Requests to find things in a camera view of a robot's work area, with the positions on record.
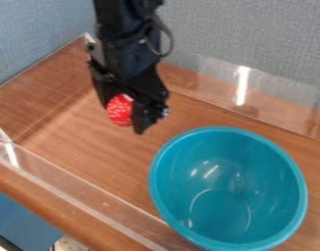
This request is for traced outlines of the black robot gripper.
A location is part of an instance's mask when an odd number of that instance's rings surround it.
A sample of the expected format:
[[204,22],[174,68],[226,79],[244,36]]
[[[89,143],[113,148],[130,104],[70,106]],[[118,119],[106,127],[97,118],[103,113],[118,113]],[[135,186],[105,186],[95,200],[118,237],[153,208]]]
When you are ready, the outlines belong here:
[[143,134],[169,115],[167,88],[158,74],[161,34],[146,32],[122,39],[86,36],[89,65],[97,97],[103,108],[119,94],[133,99],[133,128]]

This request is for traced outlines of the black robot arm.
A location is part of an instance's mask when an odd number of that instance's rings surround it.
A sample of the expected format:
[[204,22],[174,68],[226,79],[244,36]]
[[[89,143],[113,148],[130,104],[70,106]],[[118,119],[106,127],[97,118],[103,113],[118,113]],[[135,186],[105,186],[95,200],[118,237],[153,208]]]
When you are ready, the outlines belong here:
[[161,21],[163,0],[94,0],[97,39],[87,43],[89,67],[103,108],[123,97],[130,104],[126,125],[138,134],[169,112],[169,90],[158,64],[172,50],[161,37],[172,35]]

